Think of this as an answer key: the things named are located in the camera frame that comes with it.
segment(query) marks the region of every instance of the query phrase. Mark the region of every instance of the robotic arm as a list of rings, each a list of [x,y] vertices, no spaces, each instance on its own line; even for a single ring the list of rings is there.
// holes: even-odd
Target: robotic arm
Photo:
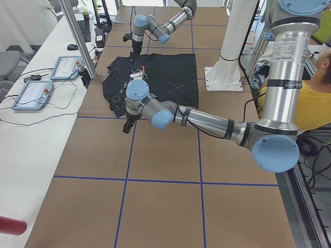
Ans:
[[[263,117],[259,122],[240,123],[173,102],[161,103],[149,93],[143,80],[133,80],[126,90],[128,121],[124,131],[128,132],[128,127],[141,115],[160,130],[174,121],[237,142],[249,149],[255,162],[267,171],[291,169],[299,157],[293,119],[305,56],[310,36],[319,28],[325,4],[324,0],[268,1],[266,25],[275,37],[275,44]]]
[[[195,0],[175,0],[182,7],[182,10],[175,15],[165,25],[159,26],[152,15],[136,15],[134,21],[133,34],[125,34],[123,41],[132,40],[133,51],[130,53],[130,59],[133,62],[141,53],[145,31],[148,30],[155,36],[159,42],[166,44],[170,39],[170,34],[175,32],[187,20],[192,20],[197,11]]]

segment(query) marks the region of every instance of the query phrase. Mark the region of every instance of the metal post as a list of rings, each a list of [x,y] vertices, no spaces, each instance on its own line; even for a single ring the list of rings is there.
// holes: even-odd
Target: metal post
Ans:
[[[85,45],[83,35],[78,27],[76,18],[74,17],[74,13],[72,11],[72,6],[71,6],[69,0],[59,0],[59,3],[61,5],[64,15],[66,16],[66,19],[67,19],[68,25],[70,27],[71,33],[73,35],[73,38],[76,41],[78,49],[83,57],[88,74],[91,77],[91,79],[93,79],[96,76],[96,70],[95,70],[93,62],[91,60],[91,57],[88,53],[87,47]]]

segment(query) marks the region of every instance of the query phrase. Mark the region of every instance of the office chair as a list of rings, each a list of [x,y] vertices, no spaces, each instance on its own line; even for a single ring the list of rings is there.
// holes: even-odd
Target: office chair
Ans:
[[[0,52],[0,102],[14,85],[7,77],[15,70],[19,60],[29,64],[26,59],[21,58],[21,53],[18,51]]]
[[[53,7],[52,9],[54,10],[55,13],[62,12],[62,8],[61,8],[61,5],[60,5],[60,3],[59,3],[58,0],[49,0],[49,2],[52,5],[52,7]],[[76,9],[74,10],[74,13],[81,13],[80,10],[77,8],[77,6],[78,6],[78,0],[69,0],[69,2],[70,2],[71,6],[73,8],[76,7]],[[63,14],[60,14],[58,16],[56,14],[54,14],[54,15],[56,16],[57,21],[59,21],[62,18],[62,16],[63,16]]]

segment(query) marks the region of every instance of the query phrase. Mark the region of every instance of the red cup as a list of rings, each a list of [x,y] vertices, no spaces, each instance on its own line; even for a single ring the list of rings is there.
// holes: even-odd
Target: red cup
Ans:
[[[25,232],[27,224],[25,221],[14,220],[11,218],[0,216],[0,233],[21,235]]]

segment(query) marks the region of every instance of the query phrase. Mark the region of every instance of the white table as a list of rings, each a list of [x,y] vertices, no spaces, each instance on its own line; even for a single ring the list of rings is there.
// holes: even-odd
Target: white table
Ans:
[[[86,43],[89,51],[95,40],[93,26],[91,28],[92,42]],[[53,68],[59,56],[79,55],[78,50],[67,50],[70,43],[75,41],[63,17],[23,73]],[[42,75],[47,72],[51,73],[38,71],[34,74]],[[9,92],[10,95],[18,95],[24,85],[23,78],[24,76],[17,80]],[[61,82],[54,82],[54,87],[60,84]],[[0,118],[30,124],[50,116],[75,113],[86,93],[80,78],[59,86],[49,100],[56,106],[65,107],[76,87],[74,99],[64,110],[51,105],[33,113],[15,112],[9,108],[0,110]],[[12,104],[13,100],[7,98],[0,104],[0,109],[11,107]],[[29,127],[0,121],[0,215],[27,222],[27,230],[20,236],[0,234],[1,248],[25,246],[76,116],[73,114],[51,118]]]

